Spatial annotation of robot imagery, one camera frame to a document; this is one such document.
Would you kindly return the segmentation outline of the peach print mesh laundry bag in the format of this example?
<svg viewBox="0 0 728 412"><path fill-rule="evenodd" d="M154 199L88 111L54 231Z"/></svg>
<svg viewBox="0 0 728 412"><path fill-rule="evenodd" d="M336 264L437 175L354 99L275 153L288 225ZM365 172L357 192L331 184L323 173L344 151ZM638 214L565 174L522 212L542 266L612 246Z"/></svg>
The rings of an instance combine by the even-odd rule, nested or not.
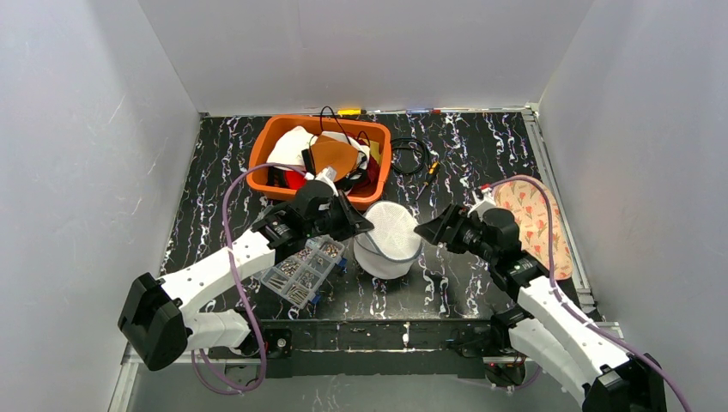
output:
<svg viewBox="0 0 728 412"><path fill-rule="evenodd" d="M551 245L555 279L571 278L573 258L561 227L561 211L549 189L538 180L534 183L514 180L498 185L494 189L494 200L498 207L513 213L523 249L548 269Z"/></svg>

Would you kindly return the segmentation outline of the white bra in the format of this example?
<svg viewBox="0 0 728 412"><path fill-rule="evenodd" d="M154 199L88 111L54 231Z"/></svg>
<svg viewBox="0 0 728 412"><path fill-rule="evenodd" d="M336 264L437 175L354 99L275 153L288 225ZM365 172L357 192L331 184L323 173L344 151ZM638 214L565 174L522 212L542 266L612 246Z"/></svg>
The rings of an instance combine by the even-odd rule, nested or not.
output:
<svg viewBox="0 0 728 412"><path fill-rule="evenodd" d="M304 167L303 152L313 147L314 144L325 142L338 142L336 146L329 145L328 152L333 152L335 156L341 150L349 152L342 144L349 145L358 154L357 160L364 166L367 165L371 150L365 143L359 143L350 134L344 134L341 131L323 131L316 135L309 132L303 126L295 126L285 131L282 136L274 143L273 149L268 155L267 162L280 163L284 165Z"/></svg>

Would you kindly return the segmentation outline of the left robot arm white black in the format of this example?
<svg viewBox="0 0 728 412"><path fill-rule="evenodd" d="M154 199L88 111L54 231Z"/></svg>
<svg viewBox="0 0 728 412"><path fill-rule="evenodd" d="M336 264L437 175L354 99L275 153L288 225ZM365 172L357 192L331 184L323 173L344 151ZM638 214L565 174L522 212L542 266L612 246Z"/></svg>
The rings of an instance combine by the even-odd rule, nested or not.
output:
<svg viewBox="0 0 728 412"><path fill-rule="evenodd" d="M202 312L204 304L298 253L311 238L325 235L342 241L373 228L342 192L311 180L230 245L172 274L136 278L118 328L150 371L168 367L193 350L238 348L260 328L254 316L234 309Z"/></svg>

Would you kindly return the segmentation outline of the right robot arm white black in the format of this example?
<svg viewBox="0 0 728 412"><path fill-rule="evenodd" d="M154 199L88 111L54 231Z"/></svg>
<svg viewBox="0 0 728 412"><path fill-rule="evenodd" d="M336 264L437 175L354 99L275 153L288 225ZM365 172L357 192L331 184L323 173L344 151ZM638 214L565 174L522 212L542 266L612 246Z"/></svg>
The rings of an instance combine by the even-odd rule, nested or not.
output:
<svg viewBox="0 0 728 412"><path fill-rule="evenodd" d="M513 214L449 206L415 231L433 245L469 252L488 264L494 284L515 302L490 319L490 341L533 359L584 411L665 411L654 359L601 330L522 248Z"/></svg>

